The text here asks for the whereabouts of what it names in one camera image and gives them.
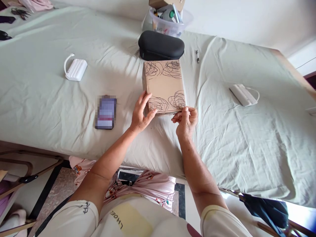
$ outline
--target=forearm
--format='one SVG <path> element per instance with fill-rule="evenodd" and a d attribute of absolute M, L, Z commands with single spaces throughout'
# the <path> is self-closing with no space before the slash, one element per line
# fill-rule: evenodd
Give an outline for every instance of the forearm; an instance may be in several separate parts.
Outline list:
<path fill-rule="evenodd" d="M 127 148 L 137 134 L 128 129 L 94 164 L 69 201 L 93 202 L 99 213 L 112 176 L 122 164 Z"/>
<path fill-rule="evenodd" d="M 193 141 L 179 140 L 179 142 L 182 150 L 184 172 L 191 191 L 220 194 L 214 178 L 201 160 Z"/>
<path fill-rule="evenodd" d="M 122 164 L 127 148 L 136 136 L 137 133 L 127 129 L 126 132 L 100 157 L 90 172 L 110 180 Z"/>
<path fill-rule="evenodd" d="M 215 179 L 201 160 L 193 141 L 179 139 L 184 173 L 198 210 L 201 215 L 205 207 L 218 205 L 227 208 Z"/>

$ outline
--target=person's left hand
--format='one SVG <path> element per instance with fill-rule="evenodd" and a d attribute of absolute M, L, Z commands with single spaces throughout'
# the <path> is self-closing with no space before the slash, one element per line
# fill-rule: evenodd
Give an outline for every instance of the person's left hand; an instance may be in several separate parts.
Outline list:
<path fill-rule="evenodd" d="M 132 123 L 130 126 L 130 129 L 133 132 L 140 133 L 143 131 L 148 124 L 151 122 L 151 120 L 155 117 L 157 113 L 157 109 L 154 109 L 150 111 L 147 115 L 147 117 L 144 116 L 144 109 L 146 106 L 146 103 L 148 102 L 149 98 L 151 97 L 152 93 L 146 94 L 146 91 L 144 91 L 138 98 L 135 108 L 133 111 L 133 117 L 132 117 Z"/>

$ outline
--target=white wall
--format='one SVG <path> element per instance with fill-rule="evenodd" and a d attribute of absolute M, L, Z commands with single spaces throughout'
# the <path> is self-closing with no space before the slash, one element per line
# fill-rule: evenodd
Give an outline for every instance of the white wall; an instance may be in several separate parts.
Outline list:
<path fill-rule="evenodd" d="M 59 0 L 142 20 L 148 0 Z M 316 39 L 315 0 L 186 0 L 188 30 L 276 48 L 285 56 Z"/>
<path fill-rule="evenodd" d="M 316 71 L 316 40 L 288 57 L 290 63 L 303 76 Z"/>

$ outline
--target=charging cable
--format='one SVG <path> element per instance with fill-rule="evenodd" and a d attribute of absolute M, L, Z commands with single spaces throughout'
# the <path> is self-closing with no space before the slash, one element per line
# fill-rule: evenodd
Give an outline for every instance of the charging cable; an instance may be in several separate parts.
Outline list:
<path fill-rule="evenodd" d="M 258 102 L 258 100 L 259 100 L 259 98 L 260 98 L 260 93 L 259 93 L 259 91 L 255 90 L 255 89 L 252 89 L 252 88 L 249 88 L 249 87 L 246 87 L 246 88 L 249 89 L 249 90 L 253 90 L 253 91 L 257 92 L 258 98 L 257 98 L 257 101 L 256 101 L 256 102 Z"/>

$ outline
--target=phone screen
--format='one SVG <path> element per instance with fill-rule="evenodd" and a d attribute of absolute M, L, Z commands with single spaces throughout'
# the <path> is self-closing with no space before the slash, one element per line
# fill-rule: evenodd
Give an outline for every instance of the phone screen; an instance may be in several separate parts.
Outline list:
<path fill-rule="evenodd" d="M 96 129 L 114 128 L 116 112 L 116 99 L 109 96 L 103 96 L 99 100 L 97 117 L 95 118 Z"/>

